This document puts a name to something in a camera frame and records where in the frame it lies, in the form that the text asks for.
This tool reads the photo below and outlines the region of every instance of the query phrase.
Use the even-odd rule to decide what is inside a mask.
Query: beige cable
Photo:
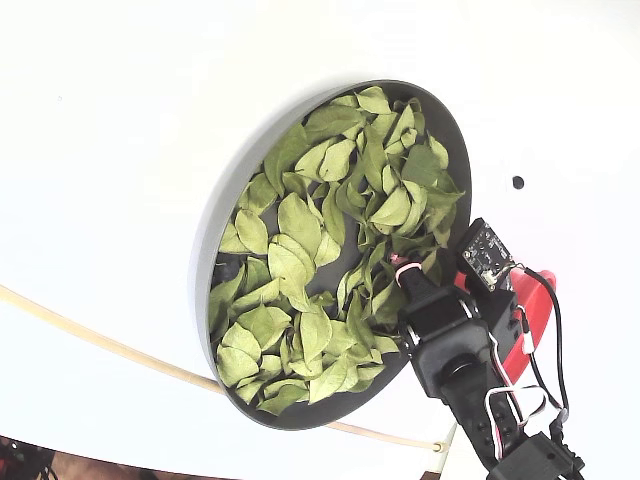
[[[29,312],[35,317],[44,320],[48,324],[53,325],[54,327],[57,327],[60,330],[63,330],[77,338],[80,338],[111,353],[115,353],[116,355],[131,360],[132,362],[144,365],[145,367],[177,378],[178,380],[182,380],[192,385],[197,385],[198,387],[202,387],[207,390],[211,390],[212,392],[224,395],[224,390],[215,380],[188,372],[187,370],[176,367],[175,365],[171,365],[170,363],[163,362],[162,360],[135,350],[120,342],[116,342],[109,337],[105,337],[104,335],[94,332],[93,330],[84,327],[66,317],[63,317],[62,315],[52,312],[48,308],[45,308],[42,305],[39,305],[12,290],[9,290],[3,285],[0,285],[0,300],[3,300],[25,312]],[[447,445],[443,442],[420,442],[417,440],[410,440],[407,438],[396,437],[394,435],[387,435],[385,433],[380,433],[373,430],[368,430],[366,428],[357,427],[355,425],[348,425],[340,422],[332,422],[325,426],[334,430],[340,430],[364,437],[374,438],[383,442],[395,443],[408,447],[423,448],[426,450],[432,450],[437,453],[442,453],[447,450]]]

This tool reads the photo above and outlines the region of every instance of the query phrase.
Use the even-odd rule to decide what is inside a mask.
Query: small hole
[[[522,190],[522,188],[524,187],[524,178],[522,178],[520,175],[516,175],[515,177],[513,177],[512,182],[513,188],[515,188],[516,190]]]

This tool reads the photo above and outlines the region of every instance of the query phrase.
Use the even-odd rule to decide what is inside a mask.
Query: white surface
[[[412,81],[440,97],[461,126],[474,213],[520,259],[558,275],[573,399],[567,440],[588,462],[585,475],[627,473],[639,425],[622,416],[623,399],[634,388],[626,385],[635,378],[632,342],[640,332],[620,295],[632,291],[639,266],[632,254],[639,20],[639,2],[615,0],[5,2],[0,283],[210,376],[194,323],[190,261],[202,213],[226,181],[222,172],[300,99],[350,80]],[[513,174],[524,177],[524,190],[510,188]],[[342,461],[318,462],[335,477],[359,458],[345,452],[369,445],[347,445],[338,437],[344,434],[324,430],[259,429],[224,399],[119,359],[99,364],[107,354],[2,308],[3,355],[28,361],[18,378],[6,362],[0,367],[0,376],[14,379],[3,383],[11,395],[0,395],[5,435],[112,461],[244,478],[265,469],[300,476],[307,462],[273,460],[296,445],[335,445]],[[552,346],[545,338],[540,363],[549,375]],[[55,419],[31,408],[43,372],[61,396],[45,407]],[[404,409],[407,401],[427,404],[417,391],[402,396],[409,377],[363,408],[370,409],[366,422],[382,417],[404,431],[411,427],[395,419],[398,412],[422,418],[421,410]],[[97,378],[108,380],[104,389]],[[615,392],[599,396],[608,384]],[[198,446],[176,453],[164,437]],[[261,439],[246,451],[263,461],[246,462],[240,438]],[[613,464],[600,455],[608,440],[616,443]],[[350,478],[377,478],[395,454],[394,464],[420,470],[423,459],[406,448],[385,447],[385,455],[371,448],[369,464]],[[313,470],[304,475],[316,464]],[[394,476],[416,478],[413,470]]]

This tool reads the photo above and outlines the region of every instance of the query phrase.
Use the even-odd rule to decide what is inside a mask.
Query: dried leaf
[[[251,210],[240,210],[236,215],[235,227],[240,241],[253,253],[267,253],[267,227],[260,217]]]
[[[234,323],[227,333],[222,337],[223,347],[232,347],[242,350],[249,355],[255,362],[260,359],[262,349],[253,334],[238,323]]]
[[[282,174],[307,151],[310,141],[307,140],[305,128],[297,123],[276,142],[265,157],[264,173],[280,197],[284,197],[285,193]]]
[[[291,317],[278,307],[259,305],[240,315],[236,322],[251,332],[264,351],[278,341],[291,323]]]
[[[324,155],[324,160],[318,173],[325,182],[341,180],[349,173],[349,157],[356,146],[356,142],[348,138],[330,146]]]
[[[382,88],[373,86],[356,93],[358,103],[367,112],[388,114],[391,113],[389,108],[389,100],[382,91]]]
[[[300,337],[304,360],[309,364],[331,340],[331,321],[322,308],[300,316]]]
[[[258,373],[258,364],[242,350],[232,347],[218,347],[216,367],[227,387]]]

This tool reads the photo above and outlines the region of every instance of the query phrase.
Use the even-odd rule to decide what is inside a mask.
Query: black wire
[[[537,272],[534,272],[528,267],[525,267],[524,273],[537,280],[549,294],[551,297],[551,303],[553,304],[553,310],[555,312],[556,317],[556,368],[558,370],[558,384],[560,386],[560,396],[562,398],[562,406],[564,407],[563,411],[558,415],[557,420],[559,423],[564,423],[569,417],[569,398],[567,396],[567,388],[564,384],[564,368],[562,365],[562,316],[560,314],[560,304],[558,303],[558,297],[556,295],[555,290],[551,286],[551,284]]]

